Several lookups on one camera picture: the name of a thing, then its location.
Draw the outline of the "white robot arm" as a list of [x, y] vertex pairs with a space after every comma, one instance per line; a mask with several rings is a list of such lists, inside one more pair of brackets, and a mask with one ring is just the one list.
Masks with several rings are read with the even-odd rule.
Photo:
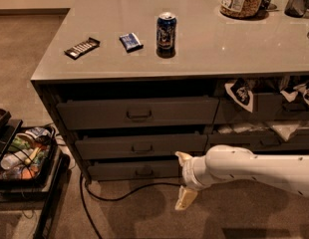
[[309, 155], [255, 154], [230, 145], [211, 147], [203, 156], [177, 151], [184, 181], [176, 210], [185, 210], [199, 191], [213, 184], [255, 180], [309, 198]]

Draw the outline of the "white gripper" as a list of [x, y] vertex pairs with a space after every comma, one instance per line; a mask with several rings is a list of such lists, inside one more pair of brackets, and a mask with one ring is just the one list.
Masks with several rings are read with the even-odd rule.
[[182, 166], [182, 177], [188, 187], [182, 186], [178, 192], [175, 209], [181, 211], [191, 205], [198, 194], [197, 191], [211, 185], [211, 177], [204, 156], [192, 157], [190, 154], [181, 151], [177, 151], [175, 155], [178, 158], [179, 165]]

